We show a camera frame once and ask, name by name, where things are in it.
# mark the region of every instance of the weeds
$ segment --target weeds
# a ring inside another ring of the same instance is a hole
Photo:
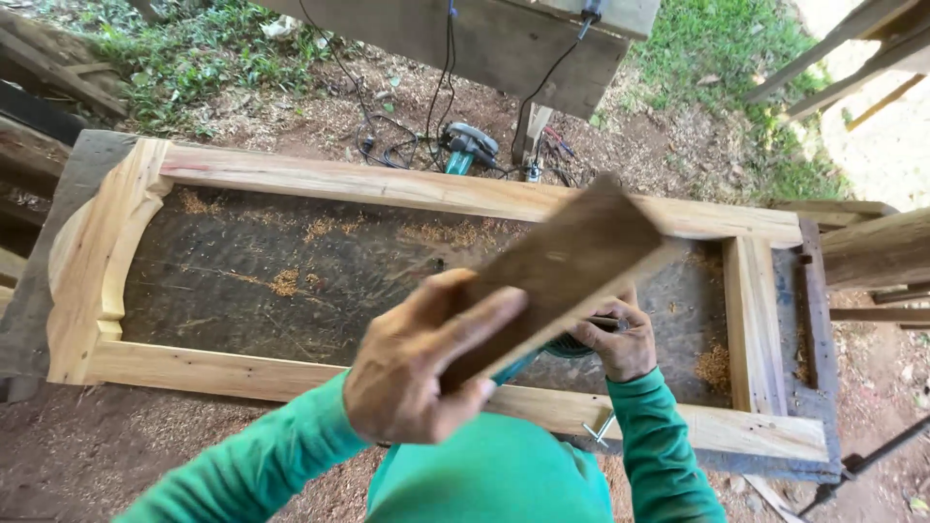
[[[773,99],[748,105],[740,97],[815,44],[780,0],[678,0],[663,2],[649,41],[633,58],[657,109],[703,104],[712,114],[744,113],[752,124],[744,169],[760,199],[838,198],[846,181],[819,142],[817,119],[785,127],[777,115],[829,84],[803,73]],[[707,79],[718,79],[707,82]],[[798,136],[813,143],[804,143]]]
[[[90,34],[99,54],[126,78],[139,131],[210,136],[185,108],[231,86],[280,88],[301,96],[312,88],[307,68],[325,59],[304,26],[278,42],[261,24],[278,15],[245,0],[215,0],[206,9],[167,4],[167,22],[147,25],[125,0],[86,3],[73,29]]]

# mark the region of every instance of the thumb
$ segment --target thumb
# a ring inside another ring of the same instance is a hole
[[[598,328],[590,321],[578,322],[574,327],[568,329],[568,333],[578,342],[594,349],[601,350],[602,347],[610,346],[609,341],[614,334]]]
[[[436,432],[442,441],[462,424],[481,412],[498,385],[487,378],[472,378],[455,392],[439,396],[438,426]]]

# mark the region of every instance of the person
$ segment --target person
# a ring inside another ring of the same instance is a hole
[[[526,305],[524,291],[502,288],[450,318],[452,297],[475,276],[456,269],[424,280],[371,322],[351,369],[168,472],[115,520],[265,521],[329,467],[390,442],[371,480],[367,521],[612,521],[593,454],[531,422],[482,413],[491,380],[440,394],[449,362]],[[583,322],[570,332],[604,364],[633,514],[725,521],[657,368],[649,317],[635,291],[621,298],[597,314],[625,318],[628,330]]]

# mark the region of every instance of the hand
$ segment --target hand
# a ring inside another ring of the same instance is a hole
[[[588,321],[582,321],[569,330],[576,340],[594,349],[601,357],[608,380],[631,382],[656,367],[656,338],[652,333],[652,322],[649,315],[636,306],[635,289],[620,298],[611,299],[595,314],[622,318],[630,323],[630,328],[619,334],[598,329]]]
[[[520,314],[526,293],[502,288],[450,319],[457,292],[476,276],[466,269],[431,276],[372,320],[342,387],[359,436],[373,443],[439,443],[481,411],[494,382],[473,378],[440,396],[439,376]]]

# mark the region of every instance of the sleeve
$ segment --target sleeve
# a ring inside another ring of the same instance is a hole
[[[688,426],[658,368],[627,383],[607,380],[623,432],[623,466],[637,521],[726,521],[688,443]]]
[[[343,372],[164,475],[114,521],[266,521],[304,484],[367,446]]]

